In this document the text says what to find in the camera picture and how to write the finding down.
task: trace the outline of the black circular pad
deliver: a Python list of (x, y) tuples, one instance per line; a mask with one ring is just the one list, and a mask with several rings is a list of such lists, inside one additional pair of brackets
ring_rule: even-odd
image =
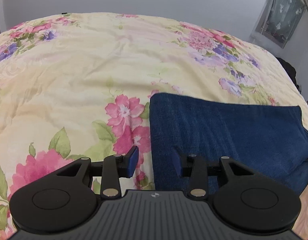
[(35, 206), (53, 210), (65, 206), (70, 201), (70, 195), (61, 189), (44, 189), (35, 193), (32, 199)]
[(290, 229), (301, 208), (291, 189), (256, 176), (230, 180), (216, 192), (213, 206), (226, 223), (254, 234)]
[(20, 188), (10, 201), (15, 224), (35, 234), (77, 227), (91, 217), (96, 206), (95, 194), (82, 179), (56, 175)]
[(277, 204), (278, 197), (268, 189), (250, 188), (241, 194), (241, 200), (249, 207), (267, 209)]

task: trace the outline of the logo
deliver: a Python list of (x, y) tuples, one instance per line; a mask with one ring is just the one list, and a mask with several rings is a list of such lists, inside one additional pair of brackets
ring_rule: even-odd
[(151, 194), (151, 197), (157, 198), (157, 197), (159, 197), (159, 194), (155, 192), (155, 193)]

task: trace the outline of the yellow comforter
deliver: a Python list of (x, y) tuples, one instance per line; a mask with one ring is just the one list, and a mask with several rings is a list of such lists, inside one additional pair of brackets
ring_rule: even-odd
[[(153, 189), (149, 98), (308, 106), (276, 58), (221, 31), (111, 13), (29, 21), (0, 34), (0, 239), (15, 230), (9, 199), (79, 158), (139, 146), (124, 189)], [(100, 178), (93, 190), (100, 189)], [(308, 186), (294, 231), (308, 239)]]

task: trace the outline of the blue fabric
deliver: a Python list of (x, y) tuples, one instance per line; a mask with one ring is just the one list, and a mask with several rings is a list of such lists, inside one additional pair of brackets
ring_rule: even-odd
[[(299, 106), (224, 104), (159, 93), (150, 99), (150, 131), (157, 190), (186, 189), (172, 163), (175, 147), (208, 161), (233, 159), (293, 189), (308, 184), (308, 131)], [(210, 193), (218, 189), (209, 180)]]

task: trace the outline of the window curtain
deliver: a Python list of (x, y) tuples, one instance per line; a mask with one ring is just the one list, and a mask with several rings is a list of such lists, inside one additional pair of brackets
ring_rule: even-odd
[(256, 32), (284, 48), (305, 10), (302, 0), (267, 0)]

